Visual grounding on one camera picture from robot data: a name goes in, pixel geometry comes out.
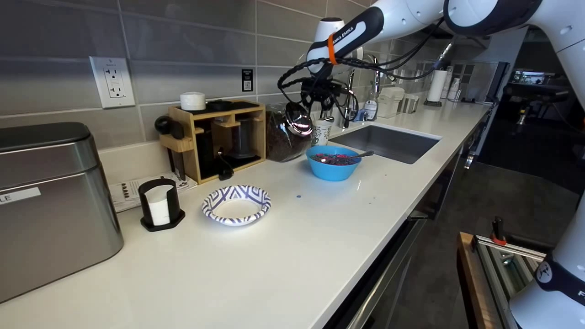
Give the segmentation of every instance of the white countertop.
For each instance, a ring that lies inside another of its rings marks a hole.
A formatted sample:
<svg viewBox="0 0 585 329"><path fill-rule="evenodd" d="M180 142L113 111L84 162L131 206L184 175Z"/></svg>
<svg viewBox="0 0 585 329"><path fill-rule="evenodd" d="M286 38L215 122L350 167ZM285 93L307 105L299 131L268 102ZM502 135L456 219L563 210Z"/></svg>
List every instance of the white countertop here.
<svg viewBox="0 0 585 329"><path fill-rule="evenodd" d="M365 157L341 182L296 158L193 186L171 230L146 231L138 208L122 211L118 253L0 303L0 326L321 326L482 114L447 104L372 122L440 140L414 164ZM201 215L208 191L237 182L266 189L263 219L230 228Z"/></svg>

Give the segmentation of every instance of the blue and white plate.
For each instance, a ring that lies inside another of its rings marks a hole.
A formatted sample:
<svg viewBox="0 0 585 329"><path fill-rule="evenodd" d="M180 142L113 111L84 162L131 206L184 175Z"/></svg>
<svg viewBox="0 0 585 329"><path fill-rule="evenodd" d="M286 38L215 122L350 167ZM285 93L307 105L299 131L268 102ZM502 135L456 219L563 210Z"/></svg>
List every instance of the blue and white plate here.
<svg viewBox="0 0 585 329"><path fill-rule="evenodd" d="M202 213L228 226L243 226L263 217L270 208L265 189L250 184L222 186L202 200Z"/></svg>

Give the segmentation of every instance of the gray tile backsplash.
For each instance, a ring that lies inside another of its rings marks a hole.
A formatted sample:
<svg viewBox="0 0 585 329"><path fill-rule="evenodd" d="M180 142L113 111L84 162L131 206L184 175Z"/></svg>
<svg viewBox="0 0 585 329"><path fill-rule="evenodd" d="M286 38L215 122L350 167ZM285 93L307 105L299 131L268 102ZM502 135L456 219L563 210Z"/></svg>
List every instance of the gray tile backsplash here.
<svg viewBox="0 0 585 329"><path fill-rule="evenodd" d="M372 0L5 0L0 127L76 120L98 147L157 138L182 91L279 104L275 80L305 56L319 16L349 19ZM135 105L102 109L87 56L127 58ZM243 67L255 74L241 91Z"/></svg>

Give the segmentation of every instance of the metal bread box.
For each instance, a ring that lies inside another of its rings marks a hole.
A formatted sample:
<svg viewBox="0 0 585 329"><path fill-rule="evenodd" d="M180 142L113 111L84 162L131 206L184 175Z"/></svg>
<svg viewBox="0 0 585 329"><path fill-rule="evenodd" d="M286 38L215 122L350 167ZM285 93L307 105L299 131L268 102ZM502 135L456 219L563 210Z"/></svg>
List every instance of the metal bread box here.
<svg viewBox="0 0 585 329"><path fill-rule="evenodd" d="M84 124L0 129L0 301L104 261L122 244Z"/></svg>

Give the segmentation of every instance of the stainless steel sink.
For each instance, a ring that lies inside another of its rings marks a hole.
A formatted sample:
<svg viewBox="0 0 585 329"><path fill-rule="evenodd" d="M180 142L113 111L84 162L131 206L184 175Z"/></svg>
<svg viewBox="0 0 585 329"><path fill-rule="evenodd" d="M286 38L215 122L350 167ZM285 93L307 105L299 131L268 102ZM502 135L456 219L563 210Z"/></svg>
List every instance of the stainless steel sink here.
<svg viewBox="0 0 585 329"><path fill-rule="evenodd" d="M363 125L345 135L330 138L358 149L369 149L376 155L413 164L420 158L438 138L413 135L398 129Z"/></svg>

